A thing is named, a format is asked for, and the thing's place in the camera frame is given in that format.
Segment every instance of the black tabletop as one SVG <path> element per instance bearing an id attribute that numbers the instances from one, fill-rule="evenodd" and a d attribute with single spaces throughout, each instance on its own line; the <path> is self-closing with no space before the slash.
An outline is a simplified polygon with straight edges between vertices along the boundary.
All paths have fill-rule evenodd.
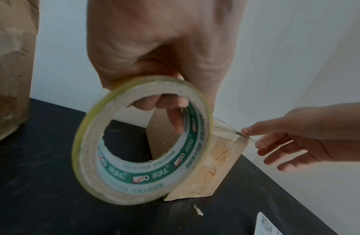
<path id="1" fill-rule="evenodd" d="M 0 142 L 0 235 L 253 235 L 260 211 L 284 235 L 336 234 L 244 156 L 211 197 L 136 206 L 103 202 L 72 170 L 72 142 L 83 116 L 31 100 L 27 123 Z M 122 158 L 150 159 L 141 127 L 112 121 L 105 138 Z"/>

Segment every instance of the torn paper piece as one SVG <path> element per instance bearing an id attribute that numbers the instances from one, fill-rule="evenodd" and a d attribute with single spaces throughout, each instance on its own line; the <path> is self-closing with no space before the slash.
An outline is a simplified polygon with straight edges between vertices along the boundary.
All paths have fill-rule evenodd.
<path id="1" fill-rule="evenodd" d="M 193 207 L 193 208 L 194 208 L 194 209 L 195 209 L 195 211 L 197 212 L 197 215 L 203 215 L 203 213 L 201 212 L 201 210 L 200 210 L 200 209 L 198 209 L 196 205 L 194 205 L 194 207 Z"/>

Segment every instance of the hand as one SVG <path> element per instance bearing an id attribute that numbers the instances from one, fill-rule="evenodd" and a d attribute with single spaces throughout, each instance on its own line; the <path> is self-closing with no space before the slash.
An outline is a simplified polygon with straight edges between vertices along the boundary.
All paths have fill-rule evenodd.
<path id="1" fill-rule="evenodd" d="M 89 0 L 87 52 L 103 87 L 135 75 L 181 76 L 199 88 L 214 109 L 216 93 L 232 63 L 247 0 Z M 176 95 L 146 97 L 142 110 L 166 108 L 179 133 Z"/>
<path id="2" fill-rule="evenodd" d="M 306 150 L 278 165 L 288 171 L 321 162 L 360 161 L 360 103 L 303 107 L 284 117 L 258 122 L 242 129 L 249 136 L 264 135 L 255 144 L 258 155 L 271 165 Z"/>

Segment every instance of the small cardboard box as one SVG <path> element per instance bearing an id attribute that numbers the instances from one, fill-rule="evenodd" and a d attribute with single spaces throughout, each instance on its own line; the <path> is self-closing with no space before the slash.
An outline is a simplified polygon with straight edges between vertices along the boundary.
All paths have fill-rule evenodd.
<path id="1" fill-rule="evenodd" d="M 39 0 L 0 0 L 0 140 L 27 118 Z"/>
<path id="2" fill-rule="evenodd" d="M 155 160 L 174 145 L 179 134 L 171 126 L 165 110 L 156 109 L 146 129 Z M 214 130 L 208 151 L 202 156 L 194 172 L 177 188 L 164 196 L 165 201 L 188 197 L 211 196 L 240 157 L 249 138 L 214 118 Z"/>

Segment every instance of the white label with qr code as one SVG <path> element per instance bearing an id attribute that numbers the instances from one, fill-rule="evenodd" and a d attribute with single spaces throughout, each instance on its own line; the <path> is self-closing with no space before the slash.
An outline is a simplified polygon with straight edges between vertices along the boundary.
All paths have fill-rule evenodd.
<path id="1" fill-rule="evenodd" d="M 283 235 L 266 216 L 259 212 L 256 218 L 254 235 Z"/>

